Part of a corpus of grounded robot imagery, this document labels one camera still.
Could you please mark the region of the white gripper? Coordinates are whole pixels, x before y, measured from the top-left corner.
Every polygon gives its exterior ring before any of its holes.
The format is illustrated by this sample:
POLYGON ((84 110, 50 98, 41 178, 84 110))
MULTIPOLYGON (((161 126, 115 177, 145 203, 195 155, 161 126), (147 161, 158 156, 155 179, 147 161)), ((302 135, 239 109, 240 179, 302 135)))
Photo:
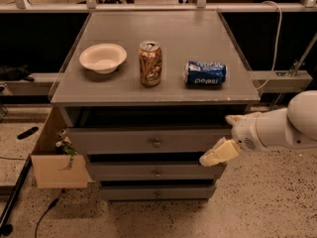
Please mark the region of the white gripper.
POLYGON ((205 152, 199 162, 203 167, 225 163, 239 156, 241 149, 247 152, 265 150, 257 133, 257 119, 260 112, 247 115, 226 115, 226 122, 232 126, 233 139, 221 138, 212 149, 205 152))

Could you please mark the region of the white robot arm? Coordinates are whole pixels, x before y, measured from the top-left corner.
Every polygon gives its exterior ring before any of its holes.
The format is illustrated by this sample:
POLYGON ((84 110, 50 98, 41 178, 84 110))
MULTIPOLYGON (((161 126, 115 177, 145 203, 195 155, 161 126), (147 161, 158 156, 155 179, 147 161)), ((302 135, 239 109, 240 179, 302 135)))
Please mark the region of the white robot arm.
POLYGON ((225 163, 242 151, 265 152, 270 147, 317 147, 317 91, 295 95, 286 108, 247 115, 227 115, 232 138, 221 138, 199 159, 203 167, 225 163))

